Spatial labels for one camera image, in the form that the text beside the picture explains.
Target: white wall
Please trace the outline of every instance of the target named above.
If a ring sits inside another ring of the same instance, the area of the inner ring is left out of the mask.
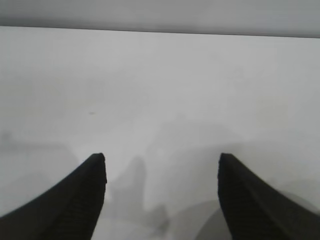
[[[319,0],[0,0],[0,25],[320,38]]]
[[[318,39],[0,27],[0,214],[95,152],[93,240],[228,239],[221,152],[318,211],[319,56]]]

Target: wall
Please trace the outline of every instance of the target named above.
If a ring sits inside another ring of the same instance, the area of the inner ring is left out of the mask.
[[[319,210],[320,40],[23,27],[0,39],[0,214],[95,152],[108,184],[93,240],[228,239],[221,152]]]
[[[318,0],[0,0],[0,25],[320,37]]]

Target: white surface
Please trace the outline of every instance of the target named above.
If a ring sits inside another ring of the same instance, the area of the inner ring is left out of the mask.
[[[320,207],[320,40],[1,27],[0,41],[1,214],[95,152],[94,240],[194,240],[213,213],[227,239],[221,152]]]
[[[319,0],[0,0],[0,25],[320,37]]]

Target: white backdrop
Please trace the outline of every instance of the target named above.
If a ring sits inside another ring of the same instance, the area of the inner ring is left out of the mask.
[[[319,56],[320,39],[0,27],[0,214],[95,152],[93,240],[230,239],[221,152],[318,211]]]

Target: white floor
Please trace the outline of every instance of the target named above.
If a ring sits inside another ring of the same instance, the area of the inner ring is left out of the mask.
[[[93,240],[229,239],[221,152],[319,211],[319,56],[320,39],[0,27],[0,214],[95,152]]]

